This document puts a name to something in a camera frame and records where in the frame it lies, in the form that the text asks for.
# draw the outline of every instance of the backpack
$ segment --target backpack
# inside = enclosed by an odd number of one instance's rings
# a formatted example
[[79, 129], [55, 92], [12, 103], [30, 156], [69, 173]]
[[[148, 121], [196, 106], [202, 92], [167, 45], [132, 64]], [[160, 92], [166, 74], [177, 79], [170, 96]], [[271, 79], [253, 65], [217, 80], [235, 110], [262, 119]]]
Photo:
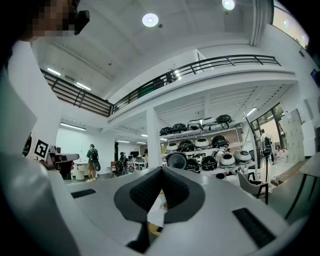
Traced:
[[92, 151], [92, 156], [91, 156], [91, 160], [94, 162], [94, 161], [98, 161], [99, 160], [99, 155], [97, 153], [97, 150], [94, 148], [93, 150], [91, 149]]
[[267, 136], [264, 138], [264, 146], [266, 148], [271, 148], [271, 142], [270, 142], [270, 139]]

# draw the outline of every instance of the black camera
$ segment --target black camera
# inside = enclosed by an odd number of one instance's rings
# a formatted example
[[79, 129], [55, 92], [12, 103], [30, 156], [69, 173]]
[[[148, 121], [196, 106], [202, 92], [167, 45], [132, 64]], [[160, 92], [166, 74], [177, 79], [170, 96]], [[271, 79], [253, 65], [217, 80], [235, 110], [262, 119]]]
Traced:
[[270, 148], [270, 147], [266, 147], [266, 148], [263, 150], [263, 155], [264, 155], [265, 157], [267, 157], [267, 156], [271, 155], [271, 152], [272, 152], [271, 148]]

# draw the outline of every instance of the person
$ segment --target person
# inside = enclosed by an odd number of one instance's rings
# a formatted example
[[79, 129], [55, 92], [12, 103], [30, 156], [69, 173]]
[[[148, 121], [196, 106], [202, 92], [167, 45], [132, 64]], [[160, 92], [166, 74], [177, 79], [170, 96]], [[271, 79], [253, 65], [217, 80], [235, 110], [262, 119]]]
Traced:
[[266, 149], [266, 148], [270, 148], [271, 149], [271, 161], [272, 161], [272, 164], [274, 165], [275, 164], [275, 162], [274, 162], [274, 153], [272, 152], [272, 147], [271, 147], [272, 139], [265, 132], [265, 129], [262, 129], [261, 133], [262, 133], [262, 135], [260, 137], [260, 141], [262, 142], [262, 149]]
[[148, 158], [148, 149], [146, 148], [144, 150], [145, 156], [144, 156], [144, 167], [147, 169], [149, 168], [149, 158]]
[[88, 180], [86, 182], [96, 181], [96, 170], [94, 168], [94, 158], [98, 155], [98, 150], [95, 149], [95, 145], [91, 144], [86, 154], [86, 157], [89, 158], [88, 161]]
[[121, 152], [120, 153], [120, 162], [122, 163], [123, 165], [123, 169], [122, 169], [122, 175], [126, 175], [126, 174], [129, 174], [128, 173], [128, 158], [126, 158], [126, 153], [124, 152]]

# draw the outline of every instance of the black metal railing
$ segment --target black metal railing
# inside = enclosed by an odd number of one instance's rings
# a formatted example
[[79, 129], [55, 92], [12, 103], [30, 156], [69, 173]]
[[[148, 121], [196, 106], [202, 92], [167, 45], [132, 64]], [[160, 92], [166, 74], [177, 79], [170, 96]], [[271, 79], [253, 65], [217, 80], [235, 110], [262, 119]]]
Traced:
[[230, 65], [230, 66], [238, 66], [241, 64], [275, 64], [279, 65], [279, 62], [273, 56], [266, 55], [254, 55], [254, 54], [238, 54], [238, 55], [228, 55], [228, 56], [220, 56], [214, 58], [207, 58], [200, 61], [192, 62], [190, 64], [175, 68], [170, 70], [167, 73], [159, 75], [158, 77], [152, 79], [149, 82], [141, 85], [139, 88], [130, 92], [127, 96], [123, 97], [116, 104], [114, 104], [113, 112], [118, 111], [129, 103], [141, 98], [142, 96], [151, 93], [154, 90], [157, 90], [163, 86], [171, 84], [176, 80], [180, 80], [186, 78], [188, 76], [193, 76], [199, 73], [203, 73], [205, 71]]
[[109, 117], [113, 112], [114, 106], [107, 100], [99, 98], [47, 71], [41, 69], [41, 72], [52, 91], [60, 100], [104, 117]]

